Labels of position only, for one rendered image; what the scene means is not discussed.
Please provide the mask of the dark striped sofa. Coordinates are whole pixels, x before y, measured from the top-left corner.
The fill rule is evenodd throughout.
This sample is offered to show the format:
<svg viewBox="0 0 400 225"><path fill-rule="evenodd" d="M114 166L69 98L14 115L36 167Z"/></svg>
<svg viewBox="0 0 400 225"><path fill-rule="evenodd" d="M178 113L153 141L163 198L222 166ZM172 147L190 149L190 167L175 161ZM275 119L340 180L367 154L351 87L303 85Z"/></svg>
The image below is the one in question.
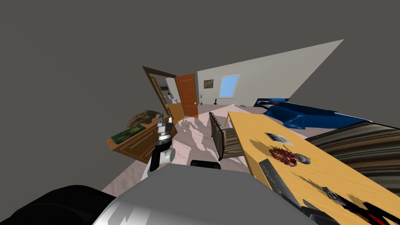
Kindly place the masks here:
<svg viewBox="0 0 400 225"><path fill-rule="evenodd" d="M400 196L400 128L363 121L306 141Z"/></svg>

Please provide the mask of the red dried flower bunch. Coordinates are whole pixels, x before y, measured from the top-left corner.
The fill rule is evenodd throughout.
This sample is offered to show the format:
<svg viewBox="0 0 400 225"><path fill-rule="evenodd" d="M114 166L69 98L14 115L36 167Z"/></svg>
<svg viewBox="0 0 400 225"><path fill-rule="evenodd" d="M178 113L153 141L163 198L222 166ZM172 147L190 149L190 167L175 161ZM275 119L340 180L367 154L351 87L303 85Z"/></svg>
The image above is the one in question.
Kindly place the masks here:
<svg viewBox="0 0 400 225"><path fill-rule="evenodd" d="M282 148L274 146L271 149L269 149L269 153L275 160L280 161L281 163L287 166L290 167L297 166L297 160L295 155L288 150L284 150Z"/></svg>

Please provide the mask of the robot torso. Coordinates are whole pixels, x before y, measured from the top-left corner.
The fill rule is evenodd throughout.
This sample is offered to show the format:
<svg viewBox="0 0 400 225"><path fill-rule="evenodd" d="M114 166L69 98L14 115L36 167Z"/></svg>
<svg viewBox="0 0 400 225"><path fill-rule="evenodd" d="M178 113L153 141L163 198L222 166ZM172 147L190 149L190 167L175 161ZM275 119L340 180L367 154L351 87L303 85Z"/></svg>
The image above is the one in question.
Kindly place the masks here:
<svg viewBox="0 0 400 225"><path fill-rule="evenodd" d="M317 225L248 173L168 164L120 194L93 225Z"/></svg>

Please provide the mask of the black keyboard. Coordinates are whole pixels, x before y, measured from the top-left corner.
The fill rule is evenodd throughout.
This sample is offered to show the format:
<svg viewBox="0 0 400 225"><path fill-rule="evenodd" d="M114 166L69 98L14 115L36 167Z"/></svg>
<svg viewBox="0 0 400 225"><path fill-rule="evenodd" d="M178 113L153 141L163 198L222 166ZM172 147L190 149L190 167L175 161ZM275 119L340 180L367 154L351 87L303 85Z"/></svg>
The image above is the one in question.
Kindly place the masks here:
<svg viewBox="0 0 400 225"><path fill-rule="evenodd" d="M285 182L282 180L272 163L268 159L265 159L259 162L259 166L261 167L272 190L295 208L300 209L301 205L286 186Z"/></svg>

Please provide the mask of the yellow wooden desk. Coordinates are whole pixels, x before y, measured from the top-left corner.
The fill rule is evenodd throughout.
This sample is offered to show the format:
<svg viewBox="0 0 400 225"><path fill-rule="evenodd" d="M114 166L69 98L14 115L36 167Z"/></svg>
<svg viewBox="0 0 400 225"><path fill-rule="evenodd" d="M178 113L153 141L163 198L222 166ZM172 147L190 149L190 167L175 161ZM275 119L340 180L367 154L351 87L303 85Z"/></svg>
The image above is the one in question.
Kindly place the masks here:
<svg viewBox="0 0 400 225"><path fill-rule="evenodd" d="M327 187L359 205L369 202L400 219L400 197L307 142L297 133L263 114L230 111L228 115L251 175L267 187L272 186L260 167L260 162L264 160L270 161L300 205L307 201L329 214L340 225L370 224L327 197L321 187ZM311 164L290 167L275 160L269 150L272 147L283 148L283 144L271 140L269 133L286 138L290 142L288 148L309 157Z"/></svg>

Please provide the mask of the orange door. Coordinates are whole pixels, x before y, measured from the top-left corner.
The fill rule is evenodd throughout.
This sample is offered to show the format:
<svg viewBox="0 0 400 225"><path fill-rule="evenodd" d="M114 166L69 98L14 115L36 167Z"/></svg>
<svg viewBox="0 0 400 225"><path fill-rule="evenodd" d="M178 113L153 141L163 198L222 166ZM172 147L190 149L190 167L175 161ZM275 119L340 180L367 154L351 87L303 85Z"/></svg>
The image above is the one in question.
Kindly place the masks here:
<svg viewBox="0 0 400 225"><path fill-rule="evenodd" d="M195 75L188 74L179 76L175 78L175 81L185 116L197 118L198 106Z"/></svg>

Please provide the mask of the blue window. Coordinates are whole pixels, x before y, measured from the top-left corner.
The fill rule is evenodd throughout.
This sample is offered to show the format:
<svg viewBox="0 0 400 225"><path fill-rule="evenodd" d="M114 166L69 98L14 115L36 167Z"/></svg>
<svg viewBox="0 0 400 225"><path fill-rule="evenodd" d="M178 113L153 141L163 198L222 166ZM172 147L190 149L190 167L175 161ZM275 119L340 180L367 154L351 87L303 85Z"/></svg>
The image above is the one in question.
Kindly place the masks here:
<svg viewBox="0 0 400 225"><path fill-rule="evenodd" d="M219 98L233 98L240 74L223 76L219 91Z"/></svg>

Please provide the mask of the grey round object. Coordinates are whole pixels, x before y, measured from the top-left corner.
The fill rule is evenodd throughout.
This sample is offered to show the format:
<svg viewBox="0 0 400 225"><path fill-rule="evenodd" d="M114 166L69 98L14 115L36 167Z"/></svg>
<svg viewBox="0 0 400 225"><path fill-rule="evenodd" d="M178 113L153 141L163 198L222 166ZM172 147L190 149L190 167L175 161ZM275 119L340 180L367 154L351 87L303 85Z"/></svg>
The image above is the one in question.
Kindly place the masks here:
<svg viewBox="0 0 400 225"><path fill-rule="evenodd" d="M293 154L296 161L303 163L303 164L310 164L311 163L311 159L302 155L302 154Z"/></svg>

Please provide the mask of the wooden dresser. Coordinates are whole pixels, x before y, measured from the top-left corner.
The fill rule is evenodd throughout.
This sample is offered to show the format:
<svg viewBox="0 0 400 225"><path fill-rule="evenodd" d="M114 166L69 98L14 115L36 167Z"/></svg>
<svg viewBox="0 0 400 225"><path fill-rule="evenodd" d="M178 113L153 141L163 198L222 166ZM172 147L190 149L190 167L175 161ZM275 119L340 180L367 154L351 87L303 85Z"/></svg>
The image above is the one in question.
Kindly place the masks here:
<svg viewBox="0 0 400 225"><path fill-rule="evenodd" d="M107 145L114 152L147 164L159 138L159 115L150 110L135 115L128 122L127 130L106 139Z"/></svg>

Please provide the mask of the blue bed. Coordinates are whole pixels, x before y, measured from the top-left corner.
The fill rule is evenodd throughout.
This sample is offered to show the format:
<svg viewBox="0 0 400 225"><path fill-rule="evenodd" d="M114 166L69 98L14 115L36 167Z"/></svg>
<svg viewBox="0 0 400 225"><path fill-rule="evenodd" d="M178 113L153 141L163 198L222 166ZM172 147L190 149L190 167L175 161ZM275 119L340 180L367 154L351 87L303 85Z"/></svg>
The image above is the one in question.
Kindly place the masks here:
<svg viewBox="0 0 400 225"><path fill-rule="evenodd" d="M362 121L371 122L336 111L297 105L288 100L288 98L258 98L254 107L266 109L264 115L281 121L285 127L291 129L304 130L307 127L340 129Z"/></svg>

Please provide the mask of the striped brown chair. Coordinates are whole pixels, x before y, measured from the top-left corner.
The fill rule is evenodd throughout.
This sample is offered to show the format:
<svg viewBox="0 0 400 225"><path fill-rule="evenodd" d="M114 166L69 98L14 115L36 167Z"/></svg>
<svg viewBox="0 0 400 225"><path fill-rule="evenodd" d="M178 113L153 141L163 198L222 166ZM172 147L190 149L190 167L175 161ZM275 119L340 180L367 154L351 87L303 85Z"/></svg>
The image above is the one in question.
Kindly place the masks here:
<svg viewBox="0 0 400 225"><path fill-rule="evenodd" d="M213 112L209 112L209 119L211 137L216 146L218 160L244 156L244 150L234 128L224 128Z"/></svg>

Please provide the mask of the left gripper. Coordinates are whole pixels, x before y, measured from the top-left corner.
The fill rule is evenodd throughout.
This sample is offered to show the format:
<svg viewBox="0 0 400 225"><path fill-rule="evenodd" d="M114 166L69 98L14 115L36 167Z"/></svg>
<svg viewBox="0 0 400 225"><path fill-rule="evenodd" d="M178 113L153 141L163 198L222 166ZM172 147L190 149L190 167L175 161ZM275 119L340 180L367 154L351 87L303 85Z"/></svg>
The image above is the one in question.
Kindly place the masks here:
<svg viewBox="0 0 400 225"><path fill-rule="evenodd" d="M159 115L159 122L157 123L157 133L170 133L172 131L172 117L168 118L168 122L164 122L164 115Z"/></svg>

